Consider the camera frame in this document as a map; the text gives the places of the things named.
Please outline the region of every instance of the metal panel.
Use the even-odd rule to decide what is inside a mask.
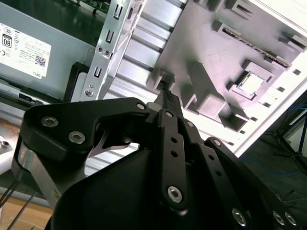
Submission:
[[[157,95],[147,91],[140,86],[131,84],[128,81],[116,77],[113,81],[113,84],[110,87],[110,90],[116,92],[124,97],[135,97],[142,100],[145,104],[148,102],[153,102]]]
[[[1,2],[0,22],[51,45],[46,77],[38,79],[3,64],[0,64],[0,75],[39,92],[63,99],[72,65],[76,61],[84,63],[87,53],[94,47]]]
[[[70,0],[1,0],[1,2],[90,45],[97,42],[96,39],[99,37],[106,18],[103,13],[101,16],[93,14],[93,8],[81,1],[79,1],[79,4],[83,7],[70,2]],[[18,22],[21,22],[18,19],[10,20],[10,23],[15,21],[18,24]],[[30,27],[25,28],[25,31],[35,30],[39,34],[39,29]]]
[[[139,26],[135,28],[132,38],[143,40],[161,49],[163,49],[163,47],[166,44],[166,40],[159,38],[158,36],[152,34],[151,32],[146,31],[145,29]]]
[[[104,153],[98,154],[98,155],[95,156],[95,158],[107,161],[109,163],[114,163],[114,162],[118,161],[119,159],[121,159],[121,157],[116,156],[116,155],[109,153],[109,152],[104,152]]]
[[[154,67],[160,53],[142,45],[141,43],[130,40],[125,55],[149,67]]]
[[[150,72],[135,64],[132,64],[129,61],[122,60],[118,69],[118,75],[123,76],[124,78],[127,78],[136,84],[141,84],[142,86],[146,87],[146,82]]]
[[[163,29],[162,27],[144,19],[144,18],[140,18],[139,22],[138,22],[138,26],[157,35],[158,37],[167,40],[169,38],[169,36],[171,35],[171,32],[169,32],[168,30]]]
[[[112,65],[111,59],[114,55],[117,55],[117,51],[126,39],[131,38],[132,31],[144,8],[143,2],[146,1],[111,1],[105,24],[98,38],[94,58],[83,86],[80,96],[81,101],[97,100],[106,93],[106,91],[101,92],[101,89]]]
[[[174,27],[182,10],[166,0],[151,0],[144,7],[144,13]]]

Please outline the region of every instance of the white label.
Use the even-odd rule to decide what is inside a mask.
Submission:
[[[51,45],[0,23],[0,63],[42,79]]]

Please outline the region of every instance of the metal bracket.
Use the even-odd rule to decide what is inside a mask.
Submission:
[[[106,82],[114,56],[118,50],[120,50],[119,55],[121,58],[125,53],[128,46],[126,41],[131,38],[145,2],[146,0],[111,1],[109,12],[95,49],[94,58],[83,85],[80,101],[103,98],[106,91],[102,89],[102,86]],[[115,62],[117,67],[112,68],[118,70],[120,61],[116,60]]]

